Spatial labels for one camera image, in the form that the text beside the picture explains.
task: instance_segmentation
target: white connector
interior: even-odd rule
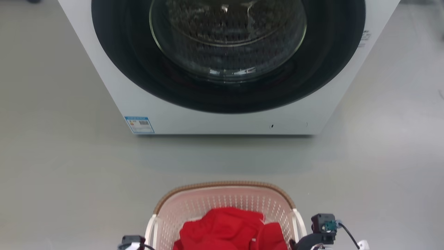
[[[359,250],[370,250],[369,243],[366,240],[358,242]]]

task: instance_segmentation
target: red clothing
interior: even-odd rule
[[[257,212],[212,209],[202,219],[183,225],[173,250],[287,250],[279,223],[264,225],[264,221]]]

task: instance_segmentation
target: white washing machine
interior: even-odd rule
[[[322,131],[399,0],[59,0],[135,134]]]

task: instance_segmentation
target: blue and white sticker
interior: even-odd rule
[[[135,134],[154,134],[153,127],[151,127],[148,117],[125,116],[125,119]]]

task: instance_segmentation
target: pink laundry basket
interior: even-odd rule
[[[307,235],[294,202],[277,186],[255,181],[220,181],[183,186],[166,194],[148,222],[146,244],[156,250],[172,250],[185,222],[198,220],[210,209],[220,207],[260,212],[266,223],[278,222],[289,250],[290,239],[298,242]]]

